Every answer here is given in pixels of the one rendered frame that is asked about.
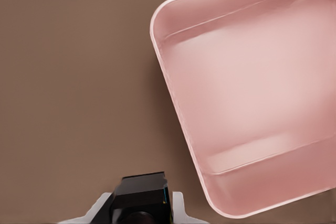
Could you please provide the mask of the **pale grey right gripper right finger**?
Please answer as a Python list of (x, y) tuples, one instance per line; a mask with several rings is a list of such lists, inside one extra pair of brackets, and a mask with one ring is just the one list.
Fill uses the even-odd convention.
[(173, 199), (173, 223), (174, 224), (204, 224), (204, 220), (190, 217), (185, 211), (183, 193), (172, 192)]

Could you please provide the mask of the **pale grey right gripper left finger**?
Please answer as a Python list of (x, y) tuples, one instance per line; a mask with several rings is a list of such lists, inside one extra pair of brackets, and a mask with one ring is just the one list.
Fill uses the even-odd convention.
[(56, 224), (90, 224), (98, 211), (102, 208), (103, 204), (111, 195), (112, 193), (103, 193), (84, 216), (64, 220)]

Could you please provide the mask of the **yellow button with black base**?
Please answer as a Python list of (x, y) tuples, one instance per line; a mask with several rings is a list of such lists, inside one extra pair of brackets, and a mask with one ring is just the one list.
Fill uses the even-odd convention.
[(127, 176), (103, 203), (90, 224), (172, 224), (164, 172)]

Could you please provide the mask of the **pink storage box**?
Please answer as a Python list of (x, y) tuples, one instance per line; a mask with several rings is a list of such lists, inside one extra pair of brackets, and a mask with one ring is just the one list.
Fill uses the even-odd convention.
[(167, 0), (150, 36), (217, 213), (336, 188), (336, 0)]

